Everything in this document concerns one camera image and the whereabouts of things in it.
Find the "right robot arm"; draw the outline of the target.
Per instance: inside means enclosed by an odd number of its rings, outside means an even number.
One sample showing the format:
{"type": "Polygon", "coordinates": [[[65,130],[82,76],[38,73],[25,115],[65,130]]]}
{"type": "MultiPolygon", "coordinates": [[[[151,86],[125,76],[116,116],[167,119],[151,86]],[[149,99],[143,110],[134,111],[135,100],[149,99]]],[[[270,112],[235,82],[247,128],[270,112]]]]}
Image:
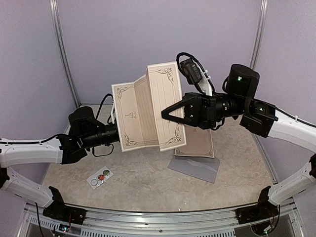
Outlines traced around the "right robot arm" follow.
{"type": "Polygon", "coordinates": [[[255,99],[260,75],[247,66],[233,64],[224,80],[224,93],[185,93],[183,99],[162,110],[163,119],[201,129],[217,129],[225,118],[237,119],[249,132],[276,138],[316,151],[316,126],[275,105],[255,99]]]}

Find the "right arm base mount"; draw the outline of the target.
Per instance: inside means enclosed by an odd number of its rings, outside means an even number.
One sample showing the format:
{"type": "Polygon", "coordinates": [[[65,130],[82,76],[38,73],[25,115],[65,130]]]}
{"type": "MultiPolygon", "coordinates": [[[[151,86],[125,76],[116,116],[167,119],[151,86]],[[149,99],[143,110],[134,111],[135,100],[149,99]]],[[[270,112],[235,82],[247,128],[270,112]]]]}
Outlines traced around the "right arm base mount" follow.
{"type": "Polygon", "coordinates": [[[259,221],[271,218],[273,215],[279,215],[278,205],[269,202],[268,192],[271,186],[265,187],[259,195],[259,199],[255,205],[238,208],[236,217],[239,224],[259,221]]]}

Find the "beige letter paper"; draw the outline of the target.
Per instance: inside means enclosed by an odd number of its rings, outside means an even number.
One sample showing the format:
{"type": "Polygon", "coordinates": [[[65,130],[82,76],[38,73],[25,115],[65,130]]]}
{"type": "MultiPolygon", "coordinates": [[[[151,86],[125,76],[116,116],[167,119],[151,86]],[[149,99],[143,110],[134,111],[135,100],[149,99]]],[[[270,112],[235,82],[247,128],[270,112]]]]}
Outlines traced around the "beige letter paper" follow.
{"type": "Polygon", "coordinates": [[[210,129],[185,125],[185,133],[187,144],[175,149],[176,156],[215,158],[210,129]]]}
{"type": "Polygon", "coordinates": [[[147,147],[163,152],[187,144],[184,125],[161,116],[182,100],[176,62],[148,65],[136,81],[113,84],[112,94],[122,152],[147,147]]]}

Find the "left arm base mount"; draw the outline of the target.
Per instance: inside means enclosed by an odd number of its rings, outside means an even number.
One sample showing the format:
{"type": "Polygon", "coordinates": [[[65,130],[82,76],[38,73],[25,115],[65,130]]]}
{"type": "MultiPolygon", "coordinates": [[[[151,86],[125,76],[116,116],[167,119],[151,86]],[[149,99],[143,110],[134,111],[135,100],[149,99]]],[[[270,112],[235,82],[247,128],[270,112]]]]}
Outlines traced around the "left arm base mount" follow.
{"type": "Polygon", "coordinates": [[[65,205],[59,190],[52,186],[49,186],[48,188],[52,192],[53,202],[48,207],[44,208],[43,216],[68,222],[69,224],[82,225],[87,211],[83,208],[65,205]]]}

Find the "grey envelope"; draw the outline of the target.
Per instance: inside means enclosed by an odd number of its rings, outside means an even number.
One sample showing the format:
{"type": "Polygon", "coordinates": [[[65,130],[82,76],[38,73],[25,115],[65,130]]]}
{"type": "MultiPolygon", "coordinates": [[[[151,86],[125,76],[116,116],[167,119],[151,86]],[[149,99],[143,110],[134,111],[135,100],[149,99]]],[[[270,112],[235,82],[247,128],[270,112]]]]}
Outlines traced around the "grey envelope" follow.
{"type": "Polygon", "coordinates": [[[168,168],[214,184],[219,165],[218,158],[174,156],[168,168]]]}

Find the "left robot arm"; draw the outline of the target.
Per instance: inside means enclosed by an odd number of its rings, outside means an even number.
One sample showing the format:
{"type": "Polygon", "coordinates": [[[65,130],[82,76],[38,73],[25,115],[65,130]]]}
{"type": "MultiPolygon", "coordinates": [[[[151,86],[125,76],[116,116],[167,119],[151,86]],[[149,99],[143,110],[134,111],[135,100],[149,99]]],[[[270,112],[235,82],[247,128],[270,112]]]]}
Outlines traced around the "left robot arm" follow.
{"type": "Polygon", "coordinates": [[[92,148],[110,146],[119,141],[115,111],[110,113],[110,123],[98,120],[98,114],[89,106],[76,109],[69,115],[68,134],[60,133],[44,140],[0,141],[0,189],[35,202],[49,209],[63,220],[69,208],[57,188],[44,186],[20,175],[12,167],[20,164],[55,163],[73,164],[87,156],[92,148]]]}

